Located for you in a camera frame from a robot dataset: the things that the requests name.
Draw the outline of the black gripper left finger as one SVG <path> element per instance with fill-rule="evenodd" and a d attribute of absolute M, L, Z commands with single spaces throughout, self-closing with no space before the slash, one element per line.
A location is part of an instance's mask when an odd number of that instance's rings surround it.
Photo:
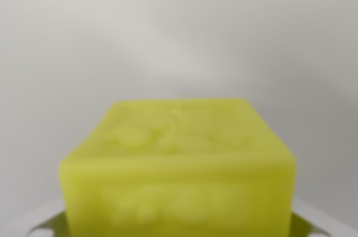
<path fill-rule="evenodd" d="M 25 236 L 70 236 L 64 201 L 56 198 L 26 216 Z"/>

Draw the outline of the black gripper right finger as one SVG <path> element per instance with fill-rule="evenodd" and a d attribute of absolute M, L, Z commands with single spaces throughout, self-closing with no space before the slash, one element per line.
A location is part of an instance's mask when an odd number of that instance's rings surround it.
<path fill-rule="evenodd" d="M 326 236 L 332 237 L 327 215 L 305 201 L 294 197 L 290 236 Z"/>

